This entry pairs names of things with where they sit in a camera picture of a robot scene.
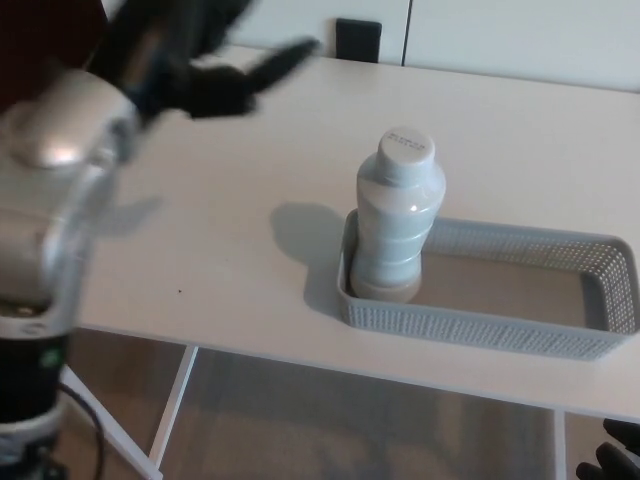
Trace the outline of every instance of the black cable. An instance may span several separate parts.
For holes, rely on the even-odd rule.
[[[402,47],[402,63],[400,65],[402,65],[404,67],[404,64],[407,60],[407,47],[409,46],[409,30],[411,28],[411,15],[413,14],[413,0],[409,0],[409,11],[407,13],[407,28],[404,32],[404,45]]]
[[[102,473],[104,471],[104,457],[106,453],[105,442],[104,442],[104,427],[102,426],[102,422],[98,418],[98,414],[96,411],[87,403],[87,401],[80,396],[78,392],[69,388],[69,386],[61,383],[60,391],[66,394],[69,398],[71,398],[74,402],[82,408],[87,415],[91,418],[95,429],[96,429],[96,470],[94,474],[94,480],[100,480],[102,478]]]

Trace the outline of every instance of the gray floor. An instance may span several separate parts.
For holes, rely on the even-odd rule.
[[[71,365],[148,450],[183,349],[80,332]],[[59,459],[90,478],[93,437],[71,413]],[[569,469],[600,421],[569,418]],[[167,480],[553,479],[549,412],[201,351],[169,444]],[[106,479],[138,477],[113,452]]]

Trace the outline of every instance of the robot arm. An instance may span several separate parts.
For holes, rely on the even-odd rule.
[[[130,0],[86,71],[18,105],[0,137],[0,478],[46,478],[58,383],[77,323],[92,225],[136,139],[167,109],[243,115],[316,48],[303,40],[248,72],[202,69],[247,0]]]

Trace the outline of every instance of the bottle cap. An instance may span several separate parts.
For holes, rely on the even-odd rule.
[[[377,169],[389,182],[414,185],[428,175],[435,154],[436,147],[430,137],[412,128],[394,128],[380,140]]]

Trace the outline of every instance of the black object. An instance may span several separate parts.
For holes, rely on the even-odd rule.
[[[193,118],[243,115],[254,95],[288,75],[319,43],[304,39],[248,74],[191,61],[215,51],[251,0],[129,0],[87,70],[124,92],[149,121],[176,108]]]
[[[0,339],[0,424],[24,422],[53,409],[68,343],[68,335]]]
[[[607,419],[604,429],[628,451],[636,455],[640,453],[640,426]],[[580,480],[640,480],[640,469],[610,443],[605,442],[598,447],[596,458],[600,466],[590,463],[578,465],[576,475]]]
[[[106,447],[104,442],[104,427],[98,414],[96,411],[89,405],[89,403],[80,396],[78,392],[73,390],[71,387],[65,385],[64,383],[60,384],[60,391],[64,392],[69,398],[71,398],[76,404],[82,408],[91,421],[93,422],[93,426],[96,431],[96,468],[93,474],[94,480],[100,480],[102,478],[102,474],[104,472],[104,457],[106,454]]]
[[[43,472],[42,480],[69,480],[67,467],[50,458],[45,461]]]
[[[382,24],[363,20],[336,20],[336,58],[378,63]]]

